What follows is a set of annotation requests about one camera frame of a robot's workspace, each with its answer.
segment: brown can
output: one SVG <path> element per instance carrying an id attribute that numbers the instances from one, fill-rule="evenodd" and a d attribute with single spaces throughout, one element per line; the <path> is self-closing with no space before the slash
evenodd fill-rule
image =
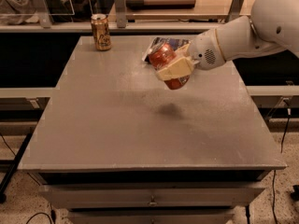
<path id="1" fill-rule="evenodd" d="M 151 48 L 149 53 L 149 62 L 156 70 L 159 70 L 169 64 L 176 57 L 177 54 L 168 43 L 159 42 Z M 190 76 L 173 78 L 165 80 L 164 82 L 170 90 L 177 90 L 187 83 L 189 77 Z"/>
<path id="2" fill-rule="evenodd" d="M 93 29 L 93 38 L 96 49 L 109 50 L 111 49 L 110 31 L 107 15 L 93 14 L 91 18 Z"/>

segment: drawer knob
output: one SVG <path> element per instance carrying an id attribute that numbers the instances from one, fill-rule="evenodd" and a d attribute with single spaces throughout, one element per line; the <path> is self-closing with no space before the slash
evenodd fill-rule
<path id="1" fill-rule="evenodd" d="M 150 202 L 148 203 L 149 207 L 155 207 L 158 205 L 158 203 L 155 201 L 155 198 L 154 196 L 151 196 L 151 200 Z"/>

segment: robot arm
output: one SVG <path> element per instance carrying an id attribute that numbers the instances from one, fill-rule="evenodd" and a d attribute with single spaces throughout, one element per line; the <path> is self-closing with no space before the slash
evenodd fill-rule
<path id="1" fill-rule="evenodd" d="M 266 56 L 285 49 L 299 57 L 299 0 L 256 0 L 251 19 L 243 16 L 198 35 L 185 56 L 189 66 L 192 60 L 194 67 L 209 70 L 236 58 Z M 176 65 L 182 64 L 170 63 L 169 67 Z M 176 77 L 190 75 L 192 70 L 181 69 Z"/>

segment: wooden drawer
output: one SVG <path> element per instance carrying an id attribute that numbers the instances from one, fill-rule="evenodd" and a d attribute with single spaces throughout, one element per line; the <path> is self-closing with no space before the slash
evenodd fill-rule
<path id="1" fill-rule="evenodd" d="M 225 224 L 233 217 L 231 210 L 170 210 L 70 212 L 74 224 Z"/>
<path id="2" fill-rule="evenodd" d="M 56 208 L 78 209 L 248 205 L 264 190 L 258 184 L 240 183 L 161 186 L 42 186 L 40 193 Z"/>

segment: speckled floor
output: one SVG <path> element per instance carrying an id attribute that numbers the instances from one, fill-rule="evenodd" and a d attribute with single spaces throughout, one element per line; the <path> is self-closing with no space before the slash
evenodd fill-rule
<path id="1" fill-rule="evenodd" d="M 272 120 L 269 128 L 280 149 L 285 119 Z M 22 141 L 22 137 L 6 136 L 7 142 L 16 151 Z M 5 148 L 0 139 L 0 158 L 12 158 L 12 153 Z M 293 192 L 292 185 L 299 185 L 299 119 L 291 119 L 283 147 L 283 157 L 288 163 L 288 168 L 277 171 L 276 191 L 276 215 L 280 224 L 299 223 L 299 202 L 290 197 Z M 272 224 L 275 223 L 272 214 L 272 180 L 271 172 L 265 177 L 263 183 L 267 189 L 258 196 L 250 205 L 251 224 Z M 6 191 L 7 201 L 0 204 L 0 224 L 26 224 L 31 216 L 39 212 L 50 213 L 50 204 L 38 195 L 38 184 L 29 176 L 17 172 Z M 55 224 L 70 224 L 66 218 L 66 210 L 56 210 L 57 219 Z M 49 224 L 50 221 L 44 215 L 34 217 L 29 224 Z M 237 207 L 235 216 L 227 224 L 247 224 L 245 208 Z"/>

